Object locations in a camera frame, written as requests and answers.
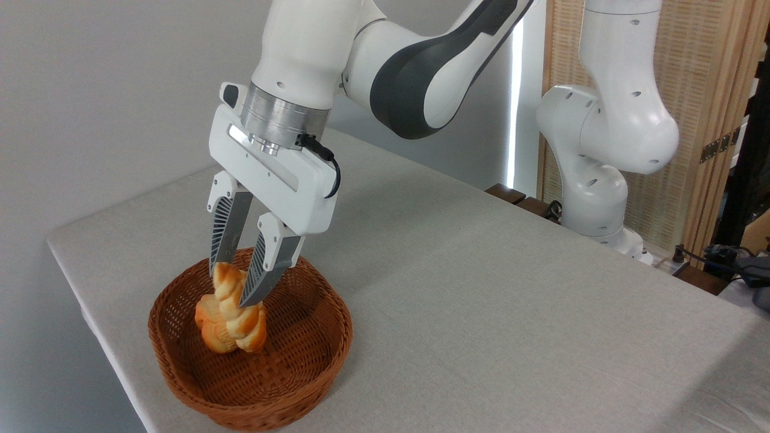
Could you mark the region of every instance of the white robotic arm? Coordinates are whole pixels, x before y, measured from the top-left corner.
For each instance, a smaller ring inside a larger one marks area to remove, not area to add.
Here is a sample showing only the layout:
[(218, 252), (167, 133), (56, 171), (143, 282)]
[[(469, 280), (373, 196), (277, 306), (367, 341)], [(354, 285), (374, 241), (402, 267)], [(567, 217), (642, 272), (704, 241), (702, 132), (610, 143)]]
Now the white robotic arm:
[(561, 174), (562, 225), (640, 260), (642, 239), (623, 228), (628, 185), (618, 169), (657, 172), (678, 145), (653, 71), (661, 4), (587, 0), (580, 57), (597, 89), (555, 86), (537, 110)]
[(334, 94), (343, 88), (402, 137), (435, 133), (532, 1), (475, 0), (449, 32), (426, 38), (372, 0), (273, 0), (252, 82), (223, 85), (209, 137), (224, 169), (208, 203), (211, 267), (232, 261), (253, 196), (270, 210), (241, 306), (261, 301), (305, 236), (329, 227), (340, 168), (319, 140)]

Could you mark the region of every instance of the led light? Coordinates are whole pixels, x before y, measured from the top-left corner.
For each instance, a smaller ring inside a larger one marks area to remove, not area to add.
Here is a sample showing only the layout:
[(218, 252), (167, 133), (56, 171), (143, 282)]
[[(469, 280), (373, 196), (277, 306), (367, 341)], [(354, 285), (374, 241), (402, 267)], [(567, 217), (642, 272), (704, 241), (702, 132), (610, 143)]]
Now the led light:
[(511, 119), (508, 132), (508, 165), (505, 185), (514, 187), (516, 169), (516, 118), (519, 112), (519, 92), (521, 90), (521, 62), (524, 51), (524, 20), (519, 21), (511, 33), (513, 46), (511, 56)]

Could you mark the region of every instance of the wicker basket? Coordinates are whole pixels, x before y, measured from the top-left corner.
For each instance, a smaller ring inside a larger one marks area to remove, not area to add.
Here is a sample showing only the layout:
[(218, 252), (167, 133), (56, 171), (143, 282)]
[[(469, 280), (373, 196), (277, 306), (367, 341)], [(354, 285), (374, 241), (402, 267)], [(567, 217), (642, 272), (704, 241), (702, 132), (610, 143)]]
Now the wicker basket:
[[(234, 264), (246, 269), (253, 248)], [(268, 339), (260, 354), (210, 351), (194, 321), (213, 293), (208, 260), (184, 271), (158, 296), (149, 337), (160, 370), (184, 404), (234, 430), (265, 431), (300, 419), (329, 391), (343, 366), (353, 326), (339, 295), (306, 260), (286, 271), (265, 299)]]

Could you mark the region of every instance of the gray fabric table cover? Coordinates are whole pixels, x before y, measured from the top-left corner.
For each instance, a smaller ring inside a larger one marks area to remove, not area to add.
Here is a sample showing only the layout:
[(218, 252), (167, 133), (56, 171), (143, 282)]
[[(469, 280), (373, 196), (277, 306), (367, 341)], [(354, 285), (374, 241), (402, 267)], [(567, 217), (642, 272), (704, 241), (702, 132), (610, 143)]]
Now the gray fabric table cover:
[[(354, 341), (329, 395), (282, 431), (770, 431), (767, 321), (424, 166), (324, 142), (343, 182), (303, 255)], [(146, 327), (209, 253), (216, 171), (49, 236), (148, 431), (226, 431), (172, 395)]]

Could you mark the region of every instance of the twisted bread roll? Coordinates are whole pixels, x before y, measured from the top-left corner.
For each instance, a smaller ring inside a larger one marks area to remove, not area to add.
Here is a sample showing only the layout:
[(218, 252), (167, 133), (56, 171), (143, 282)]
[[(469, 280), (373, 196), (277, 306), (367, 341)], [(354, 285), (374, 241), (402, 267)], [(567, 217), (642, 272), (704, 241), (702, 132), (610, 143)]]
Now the twisted bread roll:
[(200, 329), (203, 343), (218, 354), (226, 354), (238, 348), (236, 339), (227, 331), (227, 324), (219, 312), (219, 301), (214, 295), (205, 294), (195, 308), (195, 323)]
[(216, 263), (213, 283), (214, 294), (203, 295), (196, 305), (196, 324), (201, 329), (206, 346), (217, 353), (226, 353), (222, 351), (225, 347), (228, 351), (235, 347), (249, 353), (261, 351), (267, 341), (267, 310), (264, 304), (260, 302), (252, 307), (238, 308), (243, 286), (246, 285), (246, 272), (230, 263)]

